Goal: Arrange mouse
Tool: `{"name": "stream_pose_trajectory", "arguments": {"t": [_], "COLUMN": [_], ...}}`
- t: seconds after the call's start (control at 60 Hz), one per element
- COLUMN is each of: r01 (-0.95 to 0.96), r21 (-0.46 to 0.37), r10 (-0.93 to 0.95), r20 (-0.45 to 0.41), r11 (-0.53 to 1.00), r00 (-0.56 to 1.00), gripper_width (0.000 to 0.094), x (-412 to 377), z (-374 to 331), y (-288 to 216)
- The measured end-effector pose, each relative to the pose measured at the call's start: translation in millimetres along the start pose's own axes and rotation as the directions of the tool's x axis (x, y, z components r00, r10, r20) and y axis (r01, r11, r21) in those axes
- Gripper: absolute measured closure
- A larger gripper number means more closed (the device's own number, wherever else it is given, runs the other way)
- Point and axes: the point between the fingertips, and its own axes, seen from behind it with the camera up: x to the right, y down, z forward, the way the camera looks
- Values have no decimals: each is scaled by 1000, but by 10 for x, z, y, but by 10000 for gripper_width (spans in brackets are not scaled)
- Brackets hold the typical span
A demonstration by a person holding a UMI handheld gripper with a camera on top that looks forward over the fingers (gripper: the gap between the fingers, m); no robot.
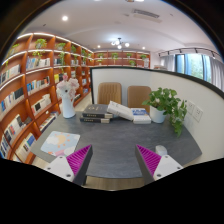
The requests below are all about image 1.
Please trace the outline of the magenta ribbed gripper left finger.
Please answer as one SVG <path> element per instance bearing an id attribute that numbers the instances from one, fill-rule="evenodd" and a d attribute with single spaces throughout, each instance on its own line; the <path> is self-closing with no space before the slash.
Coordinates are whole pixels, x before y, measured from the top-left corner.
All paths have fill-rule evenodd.
<path id="1" fill-rule="evenodd" d="M 92 155 L 92 146 L 87 145 L 67 157 L 57 157 L 45 170 L 81 186 L 86 182 L 86 172 Z"/>

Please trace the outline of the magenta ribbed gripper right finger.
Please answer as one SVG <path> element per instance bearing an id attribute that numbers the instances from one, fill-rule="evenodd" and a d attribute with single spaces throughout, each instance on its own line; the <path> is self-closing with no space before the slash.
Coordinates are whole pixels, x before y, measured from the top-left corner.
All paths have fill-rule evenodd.
<path id="1" fill-rule="evenodd" d="M 145 185 L 182 169 L 182 166 L 171 156 L 160 156 L 150 149 L 140 145 L 135 146 L 135 155 Z"/>

